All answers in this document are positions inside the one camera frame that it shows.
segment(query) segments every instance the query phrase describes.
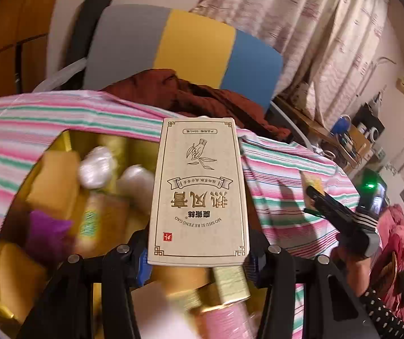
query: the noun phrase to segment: bolt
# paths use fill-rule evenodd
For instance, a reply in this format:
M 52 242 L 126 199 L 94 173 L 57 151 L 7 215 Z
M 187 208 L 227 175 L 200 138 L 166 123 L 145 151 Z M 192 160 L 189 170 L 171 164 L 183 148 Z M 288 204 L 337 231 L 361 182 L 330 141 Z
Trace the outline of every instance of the bolt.
M 320 255 L 316 258 L 320 264 L 327 265 L 329 264 L 329 257 L 326 255 Z
M 129 251 L 129 246 L 127 244 L 120 244 L 117 246 L 118 253 L 127 253 Z
M 79 261 L 79 255 L 76 255 L 76 254 L 74 253 L 73 255 L 70 255 L 70 256 L 68 257 L 67 261 L 68 261 L 70 264 L 74 264 L 75 262 L 78 262 L 78 261 Z
M 272 244 L 271 246 L 268 247 L 268 251 L 271 253 L 280 253 L 282 249 L 280 248 L 280 246 Z

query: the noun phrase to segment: rust-colored cloth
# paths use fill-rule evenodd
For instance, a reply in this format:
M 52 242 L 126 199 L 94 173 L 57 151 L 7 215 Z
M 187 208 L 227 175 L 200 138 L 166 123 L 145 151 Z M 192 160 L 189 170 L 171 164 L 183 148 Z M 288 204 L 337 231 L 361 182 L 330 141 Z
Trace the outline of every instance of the rust-colored cloth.
M 174 70 L 145 70 L 103 89 L 121 99 L 171 110 L 188 117 L 230 117 L 238 127 L 284 141 L 290 130 L 264 119 L 262 108 L 242 95 L 179 79 Z

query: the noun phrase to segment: purple object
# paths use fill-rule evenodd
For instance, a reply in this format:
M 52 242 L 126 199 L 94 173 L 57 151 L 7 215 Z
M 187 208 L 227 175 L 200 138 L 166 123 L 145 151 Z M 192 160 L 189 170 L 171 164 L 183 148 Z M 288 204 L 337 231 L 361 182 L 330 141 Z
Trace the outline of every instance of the purple object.
M 63 261 L 70 252 L 67 233 L 73 222 L 54 219 L 39 210 L 31 212 L 29 217 L 26 253 L 45 266 Z

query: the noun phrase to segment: plant illustration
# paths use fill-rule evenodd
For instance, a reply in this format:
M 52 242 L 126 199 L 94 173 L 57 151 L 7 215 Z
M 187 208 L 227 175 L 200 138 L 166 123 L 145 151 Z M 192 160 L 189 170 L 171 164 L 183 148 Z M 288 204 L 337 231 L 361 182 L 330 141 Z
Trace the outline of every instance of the plant illustration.
M 200 139 L 198 145 L 195 143 L 192 144 L 192 146 L 189 147 L 187 153 L 186 153 L 186 158 L 191 156 L 191 160 L 195 160 L 195 162 L 190 162 L 188 164 L 190 165 L 195 165 L 195 164 L 201 164 L 203 168 L 206 170 L 212 170 L 214 168 L 211 168 L 210 166 L 206 165 L 205 163 L 209 162 L 215 162 L 217 159 L 212 159 L 212 158 L 202 158 L 201 155 L 203 153 L 203 149 L 205 148 L 206 145 L 206 140 L 205 139 Z

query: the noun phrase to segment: box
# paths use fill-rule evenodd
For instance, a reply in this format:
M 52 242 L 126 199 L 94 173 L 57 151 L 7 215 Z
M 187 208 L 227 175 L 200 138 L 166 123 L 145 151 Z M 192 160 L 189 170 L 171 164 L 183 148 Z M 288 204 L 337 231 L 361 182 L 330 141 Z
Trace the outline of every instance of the box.
M 248 220 L 233 119 L 164 120 L 148 251 L 148 262 L 154 265 L 244 262 Z

